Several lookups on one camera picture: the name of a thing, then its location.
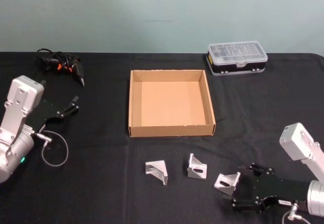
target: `white cable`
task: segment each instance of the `white cable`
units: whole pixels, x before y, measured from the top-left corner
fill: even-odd
[[[287,214],[289,214],[290,211],[287,211],[283,216],[282,216],[282,220],[281,220],[281,224],[285,224],[285,217],[287,216]],[[306,222],[307,224],[311,224],[308,220],[306,220],[305,218],[301,218],[301,220],[303,220],[304,222]]]
[[[55,165],[55,164],[49,163],[44,157],[44,150],[45,150],[45,147],[47,146],[47,144],[45,143],[44,146],[43,146],[43,149],[42,149],[42,159],[43,159],[43,161],[47,165],[49,165],[51,167],[60,167],[60,166],[64,165],[66,163],[66,161],[67,161],[67,158],[69,157],[69,146],[67,145],[66,140],[63,138],[62,135],[60,135],[60,134],[58,134],[56,132],[53,132],[53,131],[50,131],[50,130],[43,130],[42,132],[51,133],[51,134],[55,134],[55,135],[59,136],[63,140],[63,142],[64,142],[64,144],[66,146],[66,157],[65,157],[64,161],[62,163],[60,163],[60,164]]]

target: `cardboard box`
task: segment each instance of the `cardboard box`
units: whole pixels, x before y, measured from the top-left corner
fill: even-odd
[[[215,126],[204,70],[131,71],[131,137],[213,135]]]

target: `light blue wall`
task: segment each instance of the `light blue wall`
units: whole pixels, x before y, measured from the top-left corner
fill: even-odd
[[[324,0],[0,0],[0,51],[203,53],[246,40],[324,55]]]

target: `clear plastic lid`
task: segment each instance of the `clear plastic lid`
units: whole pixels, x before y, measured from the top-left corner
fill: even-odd
[[[236,64],[237,67],[244,67],[248,63],[268,60],[258,41],[210,44],[208,52],[215,65]]]

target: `table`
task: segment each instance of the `table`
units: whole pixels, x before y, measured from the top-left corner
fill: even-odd
[[[52,126],[67,140],[64,167],[46,166],[36,142],[26,161],[0,185],[1,223],[280,223],[281,208],[233,213],[213,189],[219,173],[256,162],[279,177],[311,181],[311,171],[290,160],[279,144],[286,125],[302,122],[324,142],[324,58],[269,54],[264,73],[213,77],[203,54],[78,54],[86,73],[82,88],[70,75],[43,73],[34,53],[0,53],[0,100],[21,74],[47,81],[44,98],[65,106],[78,95],[80,110]],[[128,136],[131,69],[205,69],[216,133],[204,137]],[[186,177],[190,153],[208,165],[206,181]],[[163,159],[168,186],[145,175],[146,161]],[[303,214],[311,223],[323,219]]]

